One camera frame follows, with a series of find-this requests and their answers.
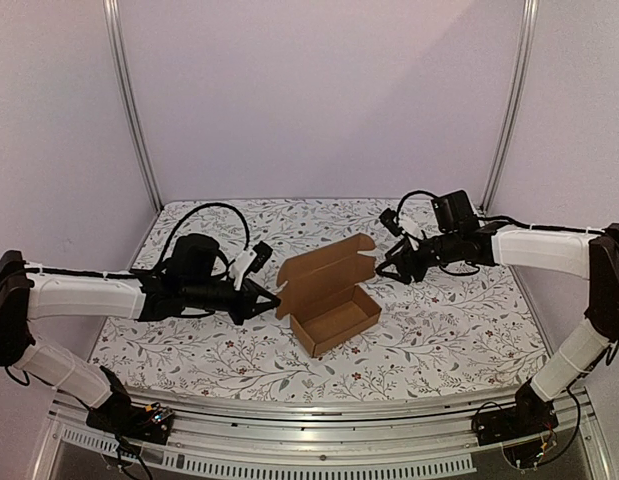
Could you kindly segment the brown cardboard box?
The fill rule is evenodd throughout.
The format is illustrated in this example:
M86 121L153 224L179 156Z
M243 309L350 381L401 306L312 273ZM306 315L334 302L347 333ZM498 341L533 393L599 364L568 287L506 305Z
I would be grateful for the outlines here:
M287 317L312 358L377 324L382 308L362 288L375 277L374 240L358 233L289 258L277 275L280 304L275 317Z

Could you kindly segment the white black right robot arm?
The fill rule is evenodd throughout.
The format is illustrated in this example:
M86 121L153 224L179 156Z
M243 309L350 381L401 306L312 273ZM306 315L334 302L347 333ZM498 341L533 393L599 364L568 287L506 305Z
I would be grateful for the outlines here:
M601 230L525 224L508 216L481 217L458 190L432 195L439 233L428 237L401 207L388 208L381 224L399 243L376 272L403 284L420 282L431 268L464 262L471 266L521 266L556 271L589 283L584 318L558 352L521 387L506 427L526 436L545 417L543 404L594 366L619 341L619 223Z

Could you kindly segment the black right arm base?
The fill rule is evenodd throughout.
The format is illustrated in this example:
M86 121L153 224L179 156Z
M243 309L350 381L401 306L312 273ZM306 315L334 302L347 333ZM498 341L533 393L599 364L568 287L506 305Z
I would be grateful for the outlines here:
M558 418L553 411L539 417L523 417L516 407L480 408L471 419L471 430L480 446L508 442L556 428Z

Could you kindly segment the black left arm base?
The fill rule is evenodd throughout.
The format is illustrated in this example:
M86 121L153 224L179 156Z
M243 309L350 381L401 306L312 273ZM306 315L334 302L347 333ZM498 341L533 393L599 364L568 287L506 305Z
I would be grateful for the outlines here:
M86 425L127 439L166 445L174 420L174 410L159 402L140 407L110 398L89 410Z

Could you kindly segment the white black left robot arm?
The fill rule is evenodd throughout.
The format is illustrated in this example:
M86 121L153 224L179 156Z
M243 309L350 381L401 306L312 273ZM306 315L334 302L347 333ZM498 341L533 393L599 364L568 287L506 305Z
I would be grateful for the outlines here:
M34 335L30 322L61 316L157 322L224 312L242 325L281 303L248 277L271 254L260 242L230 261L215 239L189 234L155 267L111 273L44 267L7 251L0 259L0 367L36 376L97 410L115 433L130 433L138 415L116 375Z

